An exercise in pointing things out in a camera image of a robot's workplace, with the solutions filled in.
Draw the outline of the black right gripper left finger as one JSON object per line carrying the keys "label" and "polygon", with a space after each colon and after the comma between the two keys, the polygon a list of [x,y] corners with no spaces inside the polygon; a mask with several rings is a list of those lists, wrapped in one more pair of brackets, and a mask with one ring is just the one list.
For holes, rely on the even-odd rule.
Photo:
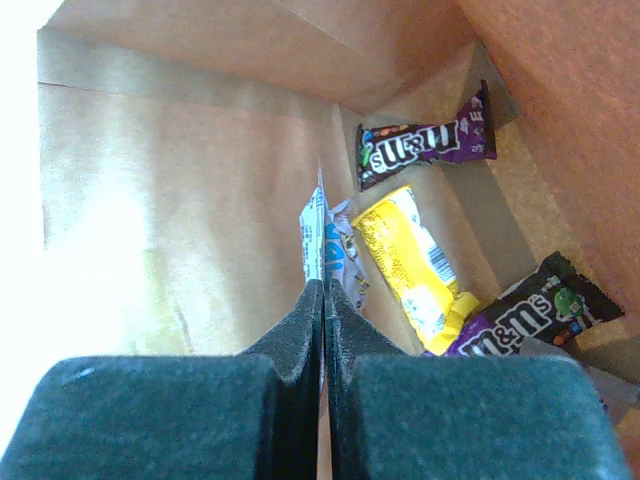
{"label": "black right gripper left finger", "polygon": [[312,479],[324,288],[231,356],[63,360],[37,384],[5,479]]}

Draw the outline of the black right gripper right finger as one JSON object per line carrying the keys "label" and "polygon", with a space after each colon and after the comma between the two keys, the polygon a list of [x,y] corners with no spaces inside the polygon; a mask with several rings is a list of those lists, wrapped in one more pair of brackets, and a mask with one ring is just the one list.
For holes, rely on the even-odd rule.
{"label": "black right gripper right finger", "polygon": [[584,370],[557,356],[424,357],[325,289],[337,479],[629,479]]}

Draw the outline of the white blue snack wrapper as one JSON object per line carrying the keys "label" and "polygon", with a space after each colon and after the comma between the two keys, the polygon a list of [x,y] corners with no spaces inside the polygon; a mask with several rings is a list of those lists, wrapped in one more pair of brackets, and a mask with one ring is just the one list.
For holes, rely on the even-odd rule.
{"label": "white blue snack wrapper", "polygon": [[306,282],[337,280],[362,313],[370,283],[350,224],[352,207],[350,199],[329,206],[318,169],[317,186],[299,215],[302,262]]}

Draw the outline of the red paper bag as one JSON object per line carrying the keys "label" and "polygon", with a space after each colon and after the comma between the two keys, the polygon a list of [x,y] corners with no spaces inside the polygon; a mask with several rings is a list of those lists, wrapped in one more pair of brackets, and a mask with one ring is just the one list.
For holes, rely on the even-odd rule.
{"label": "red paper bag", "polygon": [[[46,364],[236,353],[304,284],[322,170],[411,184],[489,303],[560,251],[625,310],[571,342],[639,379],[635,1],[67,1],[38,33]],[[359,125],[444,124],[488,83],[497,158],[361,192]]]}

